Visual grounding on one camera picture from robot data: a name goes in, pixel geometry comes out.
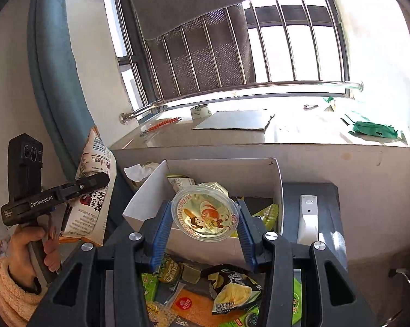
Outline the left hand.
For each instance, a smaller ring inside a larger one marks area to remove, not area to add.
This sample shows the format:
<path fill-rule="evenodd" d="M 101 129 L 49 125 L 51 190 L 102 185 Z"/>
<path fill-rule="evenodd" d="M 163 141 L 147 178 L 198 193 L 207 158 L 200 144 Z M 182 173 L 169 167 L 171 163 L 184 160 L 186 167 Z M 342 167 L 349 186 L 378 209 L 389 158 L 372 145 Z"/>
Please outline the left hand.
<path fill-rule="evenodd" d="M 58 251 L 58 236 L 54 226 L 46 233 L 42 227 L 17 227 L 10 240 L 8 254 L 9 273 L 11 278 L 21 287 L 35 291 L 37 289 L 36 273 L 30 260 L 28 244 L 39 241 L 45 236 L 44 242 L 46 257 L 44 264 L 50 272 L 57 271 L 61 266 L 61 257 Z"/>

